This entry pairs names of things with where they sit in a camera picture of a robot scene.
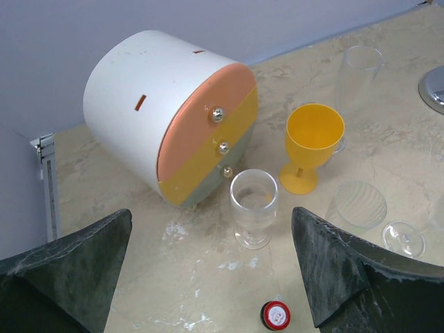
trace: yellow goblet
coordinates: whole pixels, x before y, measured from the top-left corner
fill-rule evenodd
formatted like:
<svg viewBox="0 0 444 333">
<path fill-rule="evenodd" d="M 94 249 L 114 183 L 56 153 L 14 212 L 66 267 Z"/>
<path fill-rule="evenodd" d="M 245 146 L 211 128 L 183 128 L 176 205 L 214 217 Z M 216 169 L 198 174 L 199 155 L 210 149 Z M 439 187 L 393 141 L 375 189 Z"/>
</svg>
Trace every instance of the yellow goblet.
<svg viewBox="0 0 444 333">
<path fill-rule="evenodd" d="M 280 172 L 282 186 L 293 194 L 308 194 L 318 184 L 316 167 L 333 154 L 345 131 L 341 115 L 321 104 L 305 104 L 287 120 L 285 150 L 290 157 Z"/>
</svg>

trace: metal knob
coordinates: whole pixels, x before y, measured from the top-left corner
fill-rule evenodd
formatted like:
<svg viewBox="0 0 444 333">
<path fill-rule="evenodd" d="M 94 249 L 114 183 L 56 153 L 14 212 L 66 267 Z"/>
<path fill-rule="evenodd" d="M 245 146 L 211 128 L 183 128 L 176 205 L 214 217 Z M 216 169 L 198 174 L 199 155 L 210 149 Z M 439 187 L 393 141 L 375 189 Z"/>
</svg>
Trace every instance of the metal knob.
<svg viewBox="0 0 444 333">
<path fill-rule="evenodd" d="M 214 108 L 210 112 L 210 118 L 214 123 L 221 123 L 225 118 L 225 111 L 223 108 Z"/>
<path fill-rule="evenodd" d="M 226 155 L 230 151 L 230 144 L 228 142 L 221 142 L 219 144 L 219 154 Z"/>
<path fill-rule="evenodd" d="M 222 168 L 222 176 L 225 178 L 231 178 L 233 176 L 233 169 L 231 166 L 225 165 Z"/>
</svg>

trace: countertop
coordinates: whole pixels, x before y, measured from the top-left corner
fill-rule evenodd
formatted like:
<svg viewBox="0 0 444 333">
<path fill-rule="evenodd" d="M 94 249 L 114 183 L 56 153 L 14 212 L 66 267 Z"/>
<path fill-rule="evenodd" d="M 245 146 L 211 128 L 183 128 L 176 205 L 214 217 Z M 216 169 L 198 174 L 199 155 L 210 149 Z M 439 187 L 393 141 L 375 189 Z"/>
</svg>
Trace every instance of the countertop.
<svg viewBox="0 0 444 333">
<path fill-rule="evenodd" d="M 55 137 L 63 234 L 120 208 L 133 213 L 133 233 L 105 331 L 268 332 L 262 305 L 283 300 L 288 332 L 316 332 L 300 275 L 291 211 L 303 206 L 324 216 L 337 187 L 348 180 L 375 185 L 388 205 L 386 220 L 359 234 L 382 246 L 392 220 L 424 226 L 444 193 L 444 116 L 418 94 L 418 82 L 444 65 L 444 8 L 422 9 L 297 50 L 253 71 L 259 116 L 241 169 L 263 169 L 278 179 L 287 162 L 284 129 L 290 112 L 317 102 L 333 105 L 334 79 L 343 52 L 366 44 L 384 56 L 368 100 L 345 117 L 347 147 L 319 169 L 319 184 L 306 196 L 280 186 L 280 213 L 270 244 L 243 249 L 233 235 L 227 181 L 197 210 L 168 204 L 108 155 L 85 125 Z M 426 232 L 421 260 L 444 265 L 435 232 Z"/>
</svg>

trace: tall clear glass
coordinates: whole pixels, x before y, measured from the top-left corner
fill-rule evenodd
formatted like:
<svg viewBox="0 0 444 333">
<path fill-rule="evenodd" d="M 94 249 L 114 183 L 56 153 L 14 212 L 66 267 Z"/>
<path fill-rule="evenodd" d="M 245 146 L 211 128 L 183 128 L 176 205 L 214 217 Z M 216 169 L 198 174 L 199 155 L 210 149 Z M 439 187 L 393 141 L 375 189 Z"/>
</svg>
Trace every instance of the tall clear glass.
<svg viewBox="0 0 444 333">
<path fill-rule="evenodd" d="M 358 103 L 365 101 L 368 88 L 382 63 L 381 52 L 370 46 L 352 46 L 344 53 L 334 86 L 334 104 L 341 116 L 352 112 Z M 344 148 L 345 137 L 339 142 L 335 153 Z"/>
<path fill-rule="evenodd" d="M 278 210 L 278 185 L 267 172 L 249 169 L 236 175 L 230 186 L 234 236 L 250 250 L 271 240 L 271 225 Z"/>
<path fill-rule="evenodd" d="M 406 221 L 391 221 L 382 230 L 384 246 L 399 255 L 418 259 L 426 249 L 424 231 L 444 232 L 444 194 L 433 204 L 429 220 L 424 228 L 418 229 Z"/>
<path fill-rule="evenodd" d="M 387 203 L 379 190 L 354 180 L 341 185 L 327 209 L 325 220 L 339 228 L 359 233 L 379 225 L 387 215 Z"/>
</svg>

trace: red bottle cap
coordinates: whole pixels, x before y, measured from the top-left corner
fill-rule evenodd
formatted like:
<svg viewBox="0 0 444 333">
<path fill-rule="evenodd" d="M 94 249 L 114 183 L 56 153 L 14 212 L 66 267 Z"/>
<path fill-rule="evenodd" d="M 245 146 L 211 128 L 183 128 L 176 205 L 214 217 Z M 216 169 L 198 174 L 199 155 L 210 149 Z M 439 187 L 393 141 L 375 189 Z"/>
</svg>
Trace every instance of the red bottle cap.
<svg viewBox="0 0 444 333">
<path fill-rule="evenodd" d="M 274 300 L 264 305 L 261 319 L 267 328 L 273 331 L 282 331 L 290 324 L 291 314 L 289 308 L 282 302 Z"/>
</svg>

